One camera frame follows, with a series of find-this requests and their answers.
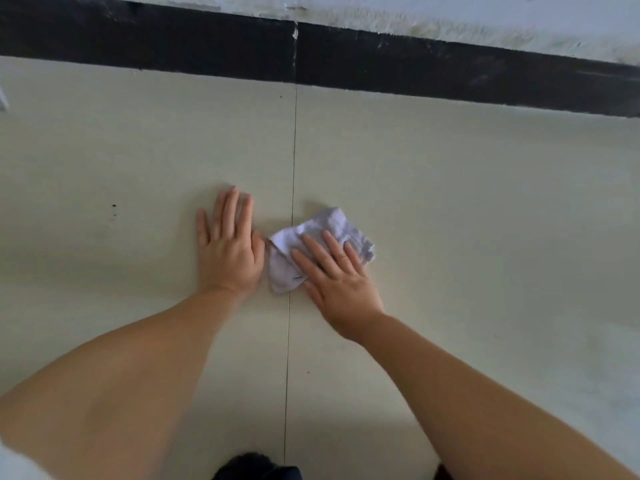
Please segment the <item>beige floor tile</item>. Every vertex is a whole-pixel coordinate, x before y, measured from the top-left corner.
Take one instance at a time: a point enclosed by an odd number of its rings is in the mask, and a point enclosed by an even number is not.
[[[639,130],[300,87],[294,222],[343,208],[376,243],[390,313],[640,471]],[[302,290],[288,377],[286,460],[306,479],[435,467],[391,382]]]
[[[293,86],[8,57],[0,84],[0,392],[187,295],[221,185],[265,233],[291,221]],[[164,478],[282,460],[288,306],[263,283],[220,334]]]

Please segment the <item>finger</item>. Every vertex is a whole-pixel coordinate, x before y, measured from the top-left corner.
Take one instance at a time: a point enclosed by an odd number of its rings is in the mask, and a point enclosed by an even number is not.
[[[264,266],[264,239],[258,231],[254,231],[251,236],[251,250],[253,251],[253,261],[260,269]]]
[[[336,241],[333,234],[325,230],[322,233],[322,237],[324,238],[324,241],[326,242],[327,247],[329,247],[329,250],[331,251],[333,259],[335,260],[337,265],[340,266],[340,269],[347,274],[356,274],[355,269],[351,265],[350,259],[347,257],[347,254],[344,253],[344,250],[342,249],[340,243]]]
[[[209,226],[207,226],[207,212],[198,209],[196,212],[196,238],[198,249],[203,249],[209,243]]]
[[[302,236],[302,240],[329,277],[337,278],[341,275],[340,266],[336,264],[331,255],[313,237],[305,234]]]
[[[237,187],[231,187],[225,208],[222,211],[222,238],[232,239],[236,235],[236,208],[238,205]]]
[[[345,254],[347,254],[347,257],[349,258],[349,261],[351,261],[351,265],[356,270],[356,273],[358,273],[361,276],[366,277],[367,276],[367,272],[364,269],[364,266],[362,265],[362,261],[360,260],[360,256],[358,256],[358,253],[356,252],[355,249],[353,249],[353,246],[351,245],[351,243],[349,241],[344,243],[344,252],[345,252]]]
[[[320,290],[318,290],[317,286],[309,280],[305,281],[303,284],[305,290],[307,290],[309,298],[311,298],[311,301],[313,301],[314,305],[319,309],[323,303],[322,293],[320,293]]]
[[[327,279],[323,270],[316,266],[311,259],[302,254],[301,251],[297,249],[292,250],[291,257],[300,270],[302,270],[302,272],[305,273],[309,277],[309,280],[311,280],[311,282],[316,286],[320,286],[320,284]]]
[[[225,208],[227,195],[228,195],[228,192],[220,191],[218,193],[218,198],[216,199],[216,203],[213,206],[210,236],[212,239],[215,239],[215,240],[220,239],[220,236],[222,233],[222,209]]]
[[[251,239],[251,216],[253,214],[253,199],[251,195],[244,198],[240,217],[238,217],[237,236],[249,241]]]

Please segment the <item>purple cloth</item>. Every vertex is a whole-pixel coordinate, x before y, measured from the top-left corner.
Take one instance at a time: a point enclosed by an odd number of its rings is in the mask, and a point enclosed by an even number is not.
[[[307,222],[295,227],[287,227],[271,236],[271,250],[269,251],[269,282],[275,293],[285,293],[300,286],[307,276],[293,262],[291,250],[298,249],[309,259],[316,262],[302,242],[302,234],[308,234],[327,249],[322,232],[327,229],[341,246],[349,241],[357,252],[363,264],[367,264],[376,257],[373,252],[373,242],[356,229],[338,207],[323,210]]]

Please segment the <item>person's right arm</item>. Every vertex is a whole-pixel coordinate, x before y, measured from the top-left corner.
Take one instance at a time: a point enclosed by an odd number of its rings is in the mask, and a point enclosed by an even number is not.
[[[329,324],[387,371],[456,480],[637,479],[551,414],[487,378],[387,315],[356,252],[330,233],[330,256],[304,241],[322,266],[294,259]]]

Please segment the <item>hand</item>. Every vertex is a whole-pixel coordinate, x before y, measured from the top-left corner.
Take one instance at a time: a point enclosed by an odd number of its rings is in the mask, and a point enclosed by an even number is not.
[[[264,240],[251,231],[253,199],[244,198],[236,224],[239,192],[236,187],[218,194],[211,225],[198,209],[198,291],[225,292],[242,301],[256,288],[264,266]]]
[[[345,339],[361,343],[368,327],[384,316],[382,300],[353,247],[347,242],[342,249],[329,231],[323,236],[333,256],[310,236],[302,239],[324,271],[299,250],[292,257],[308,275],[305,289],[324,319]]]

